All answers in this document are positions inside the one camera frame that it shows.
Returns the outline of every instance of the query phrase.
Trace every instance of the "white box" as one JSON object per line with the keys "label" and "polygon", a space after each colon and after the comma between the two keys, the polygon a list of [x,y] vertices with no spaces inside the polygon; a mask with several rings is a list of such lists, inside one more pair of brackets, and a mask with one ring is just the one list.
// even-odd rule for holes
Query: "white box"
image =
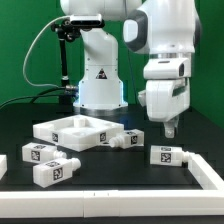
{"label": "white box", "polygon": [[35,138],[83,151],[108,142],[124,125],[83,115],[76,115],[33,126]]}

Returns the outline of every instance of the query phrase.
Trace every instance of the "white connector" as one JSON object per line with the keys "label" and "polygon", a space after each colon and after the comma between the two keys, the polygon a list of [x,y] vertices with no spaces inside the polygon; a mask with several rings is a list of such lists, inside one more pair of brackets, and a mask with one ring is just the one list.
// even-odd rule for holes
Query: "white connector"
{"label": "white connector", "polygon": [[33,167],[33,180],[41,187],[48,187],[72,177],[72,172],[79,169],[78,159],[56,159]]}
{"label": "white connector", "polygon": [[29,143],[22,147],[23,161],[44,163],[58,158],[67,158],[66,153],[58,151],[56,146]]}
{"label": "white connector", "polygon": [[187,163],[189,152],[183,152],[181,147],[151,146],[150,163],[165,166],[182,166]]}
{"label": "white connector", "polygon": [[144,144],[144,132],[137,129],[118,133],[116,137],[109,140],[112,148],[121,147],[123,149]]}

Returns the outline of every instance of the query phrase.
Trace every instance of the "black sticker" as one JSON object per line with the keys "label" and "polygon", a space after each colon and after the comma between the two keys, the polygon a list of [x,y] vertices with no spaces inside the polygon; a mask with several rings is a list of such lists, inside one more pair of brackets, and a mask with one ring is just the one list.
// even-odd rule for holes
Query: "black sticker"
{"label": "black sticker", "polygon": [[126,133],[127,135],[136,135],[136,133],[133,132],[133,131],[126,131],[125,133]]}
{"label": "black sticker", "polygon": [[60,163],[57,163],[57,162],[50,162],[50,163],[46,163],[45,164],[46,166],[50,166],[50,167],[55,167],[55,166],[58,166],[58,165],[60,165]]}
{"label": "black sticker", "polygon": [[138,143],[138,136],[137,135],[131,136],[131,145],[135,145],[137,143]]}
{"label": "black sticker", "polygon": [[170,152],[171,148],[170,147],[161,147],[161,151]]}
{"label": "black sticker", "polygon": [[40,161],[40,152],[31,151],[31,159],[35,161]]}
{"label": "black sticker", "polygon": [[63,169],[62,169],[62,167],[53,171],[53,178],[54,178],[54,180],[61,179],[62,177],[63,177]]}
{"label": "black sticker", "polygon": [[107,79],[107,76],[103,69],[101,69],[96,77],[96,79]]}
{"label": "black sticker", "polygon": [[34,149],[43,149],[45,148],[45,145],[36,145],[35,147],[33,147]]}
{"label": "black sticker", "polygon": [[58,142],[58,134],[52,133],[52,140]]}
{"label": "black sticker", "polygon": [[100,134],[100,142],[104,142],[107,139],[106,132]]}
{"label": "black sticker", "polygon": [[161,153],[162,163],[171,163],[171,153]]}

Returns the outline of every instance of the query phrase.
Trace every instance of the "robot logo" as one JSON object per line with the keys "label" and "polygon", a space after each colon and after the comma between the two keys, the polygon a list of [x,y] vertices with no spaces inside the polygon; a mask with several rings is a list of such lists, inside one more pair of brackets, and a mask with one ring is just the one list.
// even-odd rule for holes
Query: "robot logo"
{"label": "robot logo", "polygon": [[162,153],[161,154],[161,162],[171,163],[171,153]]}
{"label": "robot logo", "polygon": [[40,161],[40,152],[31,151],[31,159],[35,161]]}
{"label": "robot logo", "polygon": [[107,76],[103,69],[101,69],[96,77],[96,79],[107,79]]}
{"label": "robot logo", "polygon": [[63,177],[62,167],[53,171],[53,177],[54,177],[54,180],[58,180]]}

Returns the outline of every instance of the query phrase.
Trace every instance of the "cable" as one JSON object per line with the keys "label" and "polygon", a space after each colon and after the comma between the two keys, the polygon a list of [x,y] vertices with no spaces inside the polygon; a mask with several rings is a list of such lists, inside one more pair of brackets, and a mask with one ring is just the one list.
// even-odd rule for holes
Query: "cable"
{"label": "cable", "polygon": [[24,60],[24,63],[23,63],[23,77],[24,79],[26,80],[27,83],[29,83],[31,86],[35,86],[35,87],[45,87],[45,86],[51,86],[51,87],[58,87],[57,85],[54,85],[54,84],[34,84],[32,82],[30,82],[27,78],[27,74],[26,74],[26,67],[27,67],[27,62],[28,62],[28,59],[29,59],[29,56],[35,46],[35,44],[37,43],[37,41],[39,40],[39,38],[41,37],[41,35],[44,33],[44,31],[52,25],[52,23],[55,23],[57,22],[58,20],[62,20],[62,19],[68,19],[69,16],[62,16],[62,17],[59,17],[59,18],[56,18],[54,20],[52,20],[51,22],[49,22],[41,31],[40,33],[36,36],[36,38],[34,39],[33,43],[31,44],[27,54],[26,54],[26,57],[25,57],[25,60]]}
{"label": "cable", "polygon": [[14,101],[17,101],[17,100],[25,100],[25,99],[32,99],[32,98],[44,98],[44,97],[55,97],[55,96],[64,96],[64,94],[55,94],[55,95],[45,95],[45,96],[23,96],[23,97],[18,97],[18,98],[14,98],[14,99],[11,99],[11,100],[8,100],[6,102],[4,102],[3,104],[0,105],[0,110],[6,106],[7,104],[11,103],[11,102],[14,102]]}
{"label": "cable", "polygon": [[65,90],[65,87],[59,87],[59,88],[51,88],[51,89],[48,89],[48,90],[45,90],[41,93],[38,93],[38,95],[36,97],[34,97],[30,103],[34,103],[38,98],[39,96],[42,96],[42,95],[45,95],[47,93],[51,93],[51,92],[55,92],[55,91],[59,91],[59,90]]}
{"label": "cable", "polygon": [[[128,16],[128,8],[127,8],[127,0],[124,0],[124,9],[125,9],[125,16],[127,18]],[[131,82],[132,82],[132,88],[134,91],[134,97],[135,97],[135,104],[137,104],[138,99],[137,99],[137,90],[136,90],[136,85],[135,85],[135,80],[134,80],[134,72],[133,72],[133,67],[131,64],[131,57],[130,57],[130,51],[128,49],[128,65],[129,65],[129,70],[130,70],[130,77],[131,77]]]}

